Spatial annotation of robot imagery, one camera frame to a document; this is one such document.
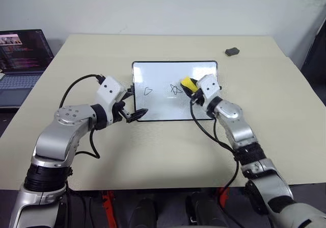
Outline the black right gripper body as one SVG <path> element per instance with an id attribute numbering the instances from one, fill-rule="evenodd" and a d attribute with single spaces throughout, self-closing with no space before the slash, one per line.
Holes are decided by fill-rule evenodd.
<path id="1" fill-rule="evenodd" d="M 205 102 L 204 99 L 204 94 L 202 91 L 196 91 L 194 93 L 191 94 L 191 105 L 199 105 L 199 106 L 203 106 Z"/>

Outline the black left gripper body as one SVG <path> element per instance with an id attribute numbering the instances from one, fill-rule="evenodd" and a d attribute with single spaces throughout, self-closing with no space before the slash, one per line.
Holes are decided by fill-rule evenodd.
<path id="1" fill-rule="evenodd" d="M 121 100 L 114 103 L 112 107 L 112 115 L 113 115 L 113 123 L 122 121 L 123 118 L 126 119 L 126 122 L 128 122 L 128 116 L 127 113 L 124 112 L 124 106 L 125 102 L 124 100 L 129 97 L 128 92 L 122 97 Z"/>

